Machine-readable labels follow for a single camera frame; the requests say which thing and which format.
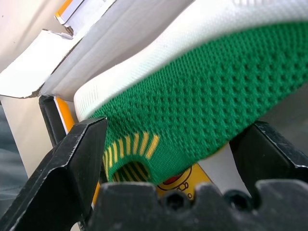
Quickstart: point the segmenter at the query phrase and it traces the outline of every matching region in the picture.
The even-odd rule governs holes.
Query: shoe
[[[108,118],[108,180],[159,184],[299,88],[307,20],[307,0],[197,0],[147,48],[82,86],[78,119]]]

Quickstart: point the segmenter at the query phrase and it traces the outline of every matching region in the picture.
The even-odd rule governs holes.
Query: cardboard flap
[[[0,95],[15,98],[37,96],[46,79],[68,54],[68,35],[42,30],[31,45],[0,73]]]

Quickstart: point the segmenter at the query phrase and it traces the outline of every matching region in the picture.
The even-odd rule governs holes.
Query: yellow label
[[[189,199],[193,199],[195,186],[201,182],[211,182],[211,180],[198,164],[194,164],[182,174],[171,177],[157,186],[157,192],[161,196],[170,190],[180,190]]]

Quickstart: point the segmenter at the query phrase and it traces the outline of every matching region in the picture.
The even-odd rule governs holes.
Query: green mesh fabric
[[[159,184],[214,154],[307,81],[307,51],[307,23],[251,29],[196,48],[115,97],[92,116],[108,118],[108,179]]]

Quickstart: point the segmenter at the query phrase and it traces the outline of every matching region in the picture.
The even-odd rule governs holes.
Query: yellow stripe
[[[105,156],[103,155],[103,164],[104,164],[104,168],[106,168],[106,162],[105,162]]]
[[[109,167],[112,167],[112,151],[111,147],[108,147],[108,152],[109,152]]]
[[[117,149],[116,149],[116,142],[113,142],[114,152],[115,152],[115,163],[117,163]]]
[[[130,164],[128,164],[128,168],[130,169],[130,171],[132,172],[132,174],[134,175],[134,177],[137,179],[137,181],[142,181],[139,176],[137,175],[137,173],[135,173],[135,170],[132,168],[132,166],[130,166]]]
[[[134,155],[137,154],[138,143],[139,143],[139,133],[135,133],[134,149],[133,149]]]
[[[124,158],[124,148],[123,148],[123,141],[122,141],[122,139],[119,139],[119,144],[120,144],[120,157],[122,159],[122,158]]]
[[[134,166],[136,167],[136,169],[138,170],[138,172],[140,173],[140,175],[144,178],[144,180],[147,180],[148,177],[143,173],[143,171],[141,170],[141,168],[139,167],[137,162],[133,162],[133,163],[134,163]]]
[[[122,176],[123,182],[127,181],[122,173],[121,173],[121,176]]]
[[[60,9],[58,10],[57,14],[58,15],[62,15],[63,12],[66,10],[66,8],[69,6],[69,4],[71,4],[73,0],[66,0],[65,3],[60,7]]]
[[[154,151],[155,151],[155,149],[156,149],[156,147],[158,145],[158,142],[159,142],[159,136],[154,135],[154,137],[152,139],[151,146],[150,146],[148,152],[145,155],[146,158],[151,159],[151,157],[152,157],[152,155],[153,155],[153,153],[154,153]]]
[[[148,144],[148,140],[149,140],[149,133],[148,132],[144,132],[143,133],[142,144],[141,144],[141,148],[140,148],[140,155],[144,154],[146,145]]]
[[[74,125],[74,120],[73,120],[71,111],[69,110],[69,107],[65,101],[61,100],[58,97],[55,97],[55,99],[59,106],[59,110],[60,110],[59,113],[61,113],[63,121],[64,121],[63,126],[66,126],[67,132],[69,132]]]
[[[126,154],[130,155],[130,137],[126,136],[125,139],[126,139]]]
[[[96,189],[95,189],[95,192],[94,192],[94,196],[93,196],[93,200],[92,200],[94,205],[96,204],[97,196],[98,196],[99,191],[100,191],[100,184],[97,183]]]
[[[105,151],[105,158],[106,158],[106,160],[105,160],[105,163],[106,163],[106,165],[105,165],[105,173],[106,173],[106,177],[107,177],[107,180],[108,180],[109,177],[108,177],[108,152],[107,151]]]
[[[118,172],[115,173],[115,179],[117,182],[120,182],[120,176],[118,174]]]
[[[145,166],[143,166],[143,167],[144,167],[144,170],[146,171],[146,173],[149,175],[148,169]]]
[[[134,181],[134,179],[131,177],[130,173],[128,172],[127,168],[125,166],[123,166],[123,169],[128,177],[129,181]]]

